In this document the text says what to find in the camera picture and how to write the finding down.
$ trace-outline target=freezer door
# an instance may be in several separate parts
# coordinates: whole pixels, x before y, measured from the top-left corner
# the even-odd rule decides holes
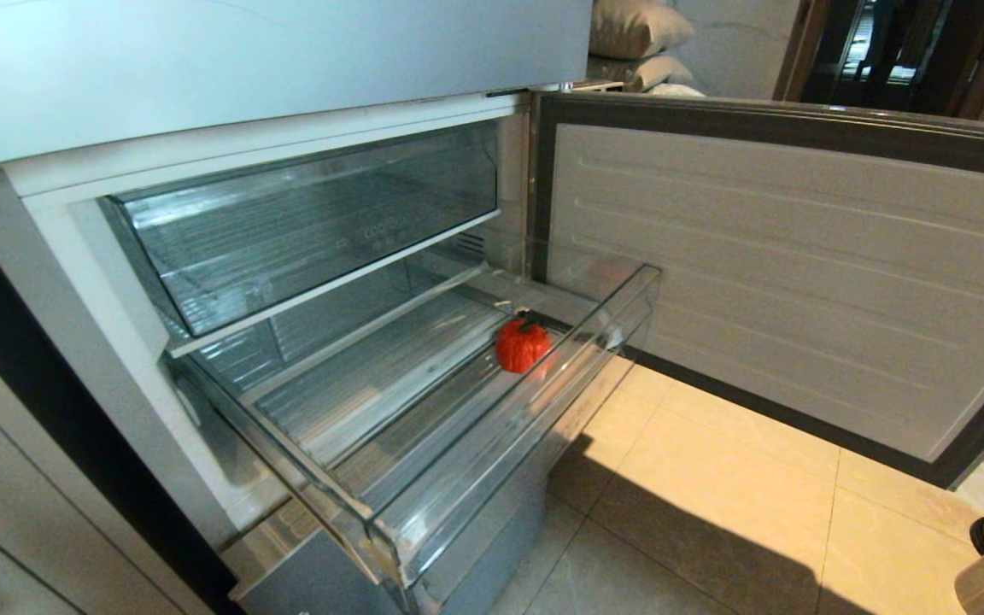
[[[941,487],[983,456],[983,124],[582,93],[536,116],[531,233],[664,269],[641,362]]]

